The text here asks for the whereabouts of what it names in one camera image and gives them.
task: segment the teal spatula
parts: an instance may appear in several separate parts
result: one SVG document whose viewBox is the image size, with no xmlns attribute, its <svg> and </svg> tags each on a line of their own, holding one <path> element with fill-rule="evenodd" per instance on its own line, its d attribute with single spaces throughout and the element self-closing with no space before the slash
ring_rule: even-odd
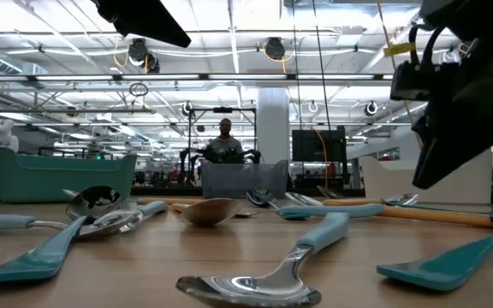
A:
<svg viewBox="0 0 493 308">
<path fill-rule="evenodd" d="M 493 234 L 429 260 L 378 265 L 377 273 L 437 291 L 451 291 L 463 285 L 491 252 Z"/>
<path fill-rule="evenodd" d="M 59 234 L 15 260 L 0 265 L 0 282 L 28 281 L 54 276 L 64 263 L 69 243 L 80 230 L 86 216 L 77 218 Z"/>
</svg>

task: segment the computer monitor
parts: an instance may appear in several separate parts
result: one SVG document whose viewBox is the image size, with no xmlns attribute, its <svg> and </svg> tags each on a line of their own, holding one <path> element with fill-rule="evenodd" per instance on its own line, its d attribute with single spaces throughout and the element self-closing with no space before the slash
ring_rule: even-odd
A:
<svg viewBox="0 0 493 308">
<path fill-rule="evenodd" d="M 343 162 L 345 159 L 345 131 L 319 131 L 324 140 L 327 162 Z M 323 142 L 314 130 L 292 131 L 293 162 L 324 162 Z"/>
</svg>

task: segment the desk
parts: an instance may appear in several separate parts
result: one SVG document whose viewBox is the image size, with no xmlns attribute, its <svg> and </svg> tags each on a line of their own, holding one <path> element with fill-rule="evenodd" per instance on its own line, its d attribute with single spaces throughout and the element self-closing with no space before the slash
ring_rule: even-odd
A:
<svg viewBox="0 0 493 308">
<path fill-rule="evenodd" d="M 0 214 L 66 222 L 63 204 L 6 205 Z M 0 286 L 0 307 L 207 307 L 175 289 L 184 275 L 262 275 L 320 221 L 286 222 L 273 213 L 219 228 L 188 227 L 173 214 L 154 216 L 130 234 L 75 242 L 60 274 L 28 285 Z M 493 254 L 462 288 L 427 292 L 386 280 L 377 264 L 408 262 L 481 239 L 493 230 L 386 217 L 353 219 L 349 235 L 312 256 L 302 279 L 323 294 L 317 307 L 493 307 Z M 55 231 L 0 231 L 0 264 L 40 245 Z"/>
</svg>

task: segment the yellow tag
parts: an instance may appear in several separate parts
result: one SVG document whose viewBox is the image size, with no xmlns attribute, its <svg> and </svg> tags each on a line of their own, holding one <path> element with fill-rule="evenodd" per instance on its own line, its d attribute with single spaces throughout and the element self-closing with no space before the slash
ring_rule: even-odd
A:
<svg viewBox="0 0 493 308">
<path fill-rule="evenodd" d="M 383 49 L 383 54 L 385 56 L 394 56 L 412 50 L 416 50 L 416 43 L 392 44 L 391 47 Z"/>
</svg>

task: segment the white robot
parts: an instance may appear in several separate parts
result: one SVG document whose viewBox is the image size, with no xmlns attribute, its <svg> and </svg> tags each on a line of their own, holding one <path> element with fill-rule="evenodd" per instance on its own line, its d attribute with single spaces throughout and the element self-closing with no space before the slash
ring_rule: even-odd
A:
<svg viewBox="0 0 493 308">
<path fill-rule="evenodd" d="M 12 120 L 0 119 L 0 146 L 7 147 L 15 153 L 18 151 L 18 138 L 11 134 L 15 126 Z"/>
</svg>

